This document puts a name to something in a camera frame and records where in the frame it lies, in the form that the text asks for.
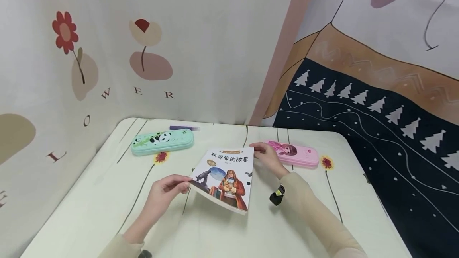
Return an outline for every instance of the children's book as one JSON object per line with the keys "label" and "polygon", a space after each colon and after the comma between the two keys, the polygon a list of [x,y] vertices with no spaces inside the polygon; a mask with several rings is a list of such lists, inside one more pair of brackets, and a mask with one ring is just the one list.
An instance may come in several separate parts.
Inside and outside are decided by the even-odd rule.
{"label": "children's book", "polygon": [[210,149],[194,168],[190,186],[216,204],[245,215],[252,172],[253,147]]}

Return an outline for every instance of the white table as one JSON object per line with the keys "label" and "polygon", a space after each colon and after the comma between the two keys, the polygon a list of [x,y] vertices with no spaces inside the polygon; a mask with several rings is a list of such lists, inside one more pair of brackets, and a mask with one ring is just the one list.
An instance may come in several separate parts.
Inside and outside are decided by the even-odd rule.
{"label": "white table", "polygon": [[[164,164],[153,168],[153,156],[132,155],[129,145],[138,133],[165,131],[170,125],[199,126],[194,146],[171,152]],[[310,146],[332,158],[335,168],[327,174],[321,166],[293,169],[338,218],[341,214],[369,257],[411,257],[349,144],[337,133],[130,118],[115,128],[22,258],[97,257],[137,217],[155,180],[173,173],[189,175],[211,147],[242,147],[265,140]],[[179,195],[146,237],[144,248],[155,258],[327,257],[296,215],[269,201],[278,186],[256,161],[246,216],[194,191]]]}

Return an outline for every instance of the pen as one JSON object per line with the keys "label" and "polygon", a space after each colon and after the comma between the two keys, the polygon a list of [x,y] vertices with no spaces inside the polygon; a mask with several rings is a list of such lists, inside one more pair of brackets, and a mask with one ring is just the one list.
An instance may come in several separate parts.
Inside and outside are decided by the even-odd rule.
{"label": "pen", "polygon": [[190,127],[190,126],[183,126],[183,125],[171,125],[169,129],[190,129],[192,131],[199,131],[200,127]]}

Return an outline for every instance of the wall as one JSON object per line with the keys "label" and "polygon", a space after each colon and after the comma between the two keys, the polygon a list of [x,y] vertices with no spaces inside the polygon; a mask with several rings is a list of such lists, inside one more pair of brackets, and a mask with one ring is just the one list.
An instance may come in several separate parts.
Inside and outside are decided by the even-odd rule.
{"label": "wall", "polygon": [[2,257],[22,253],[121,119],[248,122],[299,29],[292,2],[0,0]]}
{"label": "wall", "polygon": [[459,250],[458,2],[312,0],[262,122],[344,135],[415,258]]}

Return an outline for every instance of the panda pencil case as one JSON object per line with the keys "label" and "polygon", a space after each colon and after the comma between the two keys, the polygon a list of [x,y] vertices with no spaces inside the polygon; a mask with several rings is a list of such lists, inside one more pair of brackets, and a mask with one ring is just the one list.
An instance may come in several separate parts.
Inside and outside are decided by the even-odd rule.
{"label": "panda pencil case", "polygon": [[193,132],[189,129],[177,129],[137,135],[131,143],[131,152],[136,156],[159,152],[171,152],[187,149],[194,144]]}
{"label": "panda pencil case", "polygon": [[279,161],[302,166],[306,168],[315,168],[318,165],[317,150],[311,147],[296,146],[278,141],[266,141],[276,151]]}

